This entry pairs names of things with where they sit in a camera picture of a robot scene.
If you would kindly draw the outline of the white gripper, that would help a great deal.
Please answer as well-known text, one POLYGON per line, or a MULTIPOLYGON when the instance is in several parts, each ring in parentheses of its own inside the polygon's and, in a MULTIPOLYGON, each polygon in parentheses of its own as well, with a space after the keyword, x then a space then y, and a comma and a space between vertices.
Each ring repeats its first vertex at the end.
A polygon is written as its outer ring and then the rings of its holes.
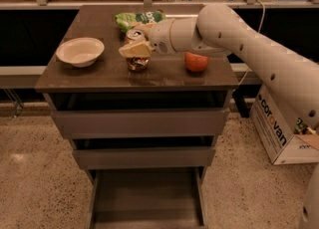
POLYGON ((134 27, 144 33, 148 41, 131 42, 119 48, 119 53, 125 58, 149 58, 153 48, 160 55, 174 54, 175 50, 170 40, 170 28, 174 19, 165 19, 158 23, 140 23, 134 27))

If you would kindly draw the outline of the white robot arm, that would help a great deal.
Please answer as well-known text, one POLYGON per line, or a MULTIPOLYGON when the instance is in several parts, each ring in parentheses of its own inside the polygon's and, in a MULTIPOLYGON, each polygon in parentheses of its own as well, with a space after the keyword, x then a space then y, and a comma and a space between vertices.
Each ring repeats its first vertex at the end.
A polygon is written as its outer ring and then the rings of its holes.
POLYGON ((264 112, 269 130, 284 112, 294 112, 308 126, 319 125, 319 66, 248 26, 224 4, 210 4, 195 18, 142 22, 127 19, 125 31, 138 37, 119 48, 126 58, 147 58, 153 52, 199 55, 229 52, 240 58, 262 80, 277 112, 264 112))

